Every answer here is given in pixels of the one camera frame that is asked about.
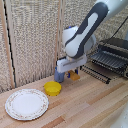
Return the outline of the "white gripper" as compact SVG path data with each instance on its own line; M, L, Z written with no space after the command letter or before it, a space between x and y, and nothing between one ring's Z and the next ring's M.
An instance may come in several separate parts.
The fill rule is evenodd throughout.
M87 57L85 55L83 55L82 57L78 58L78 59L68 59L68 58L63 58L63 59L59 59L57 61L57 71L59 73L63 73L68 71L68 75L67 77L70 78L71 76L71 69L79 67L84 65L87 62Z

